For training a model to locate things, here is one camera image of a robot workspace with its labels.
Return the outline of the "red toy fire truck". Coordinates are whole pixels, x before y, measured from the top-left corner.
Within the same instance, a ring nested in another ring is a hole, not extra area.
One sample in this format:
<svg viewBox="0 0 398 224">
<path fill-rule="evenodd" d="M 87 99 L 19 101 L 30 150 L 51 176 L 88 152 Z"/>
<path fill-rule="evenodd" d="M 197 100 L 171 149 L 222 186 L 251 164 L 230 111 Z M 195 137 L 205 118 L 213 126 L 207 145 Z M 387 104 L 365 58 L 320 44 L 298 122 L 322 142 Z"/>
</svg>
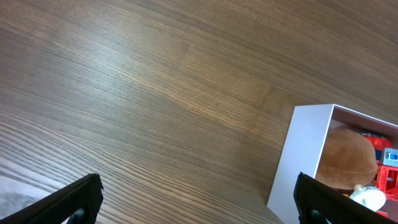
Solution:
<svg viewBox="0 0 398 224">
<path fill-rule="evenodd" d="M 374 147 L 377 172 L 369 186 L 377 187 L 386 196 L 386 202 L 377 213 L 397 222 L 397 146 L 391 137 L 362 132 Z"/>
</svg>

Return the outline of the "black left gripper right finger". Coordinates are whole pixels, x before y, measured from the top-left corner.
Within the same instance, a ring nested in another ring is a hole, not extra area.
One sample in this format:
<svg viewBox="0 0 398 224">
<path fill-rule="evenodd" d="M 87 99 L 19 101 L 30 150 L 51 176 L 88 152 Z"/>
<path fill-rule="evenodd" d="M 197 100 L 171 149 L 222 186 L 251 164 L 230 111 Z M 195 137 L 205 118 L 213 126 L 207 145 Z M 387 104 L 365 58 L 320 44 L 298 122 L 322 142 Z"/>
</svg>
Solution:
<svg viewBox="0 0 398 224">
<path fill-rule="evenodd" d="M 300 224 L 397 224 L 302 172 L 294 200 Z"/>
</svg>

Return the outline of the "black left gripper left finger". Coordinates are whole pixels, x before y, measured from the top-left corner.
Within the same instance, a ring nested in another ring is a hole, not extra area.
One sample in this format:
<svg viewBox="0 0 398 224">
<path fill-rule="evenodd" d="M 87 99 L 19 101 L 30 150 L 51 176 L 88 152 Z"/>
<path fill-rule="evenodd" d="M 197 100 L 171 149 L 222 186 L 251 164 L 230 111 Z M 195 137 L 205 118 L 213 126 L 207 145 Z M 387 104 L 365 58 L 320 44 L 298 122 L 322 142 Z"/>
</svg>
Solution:
<svg viewBox="0 0 398 224">
<path fill-rule="evenodd" d="M 103 202 L 99 174 L 88 174 L 70 185 L 1 220 L 1 224 L 94 224 Z"/>
</svg>

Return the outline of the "brown plush toy with carrot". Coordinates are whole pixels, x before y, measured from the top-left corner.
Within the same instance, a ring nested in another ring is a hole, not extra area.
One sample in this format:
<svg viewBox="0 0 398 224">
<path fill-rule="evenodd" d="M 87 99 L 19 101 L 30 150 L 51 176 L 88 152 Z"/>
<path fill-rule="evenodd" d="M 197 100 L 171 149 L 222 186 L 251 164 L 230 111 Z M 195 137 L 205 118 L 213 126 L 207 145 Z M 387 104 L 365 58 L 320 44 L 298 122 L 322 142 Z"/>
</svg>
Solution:
<svg viewBox="0 0 398 224">
<path fill-rule="evenodd" d="M 315 179 L 329 187 L 352 190 L 369 184 L 377 173 L 376 152 L 362 135 L 349 129 L 327 134 Z"/>
</svg>

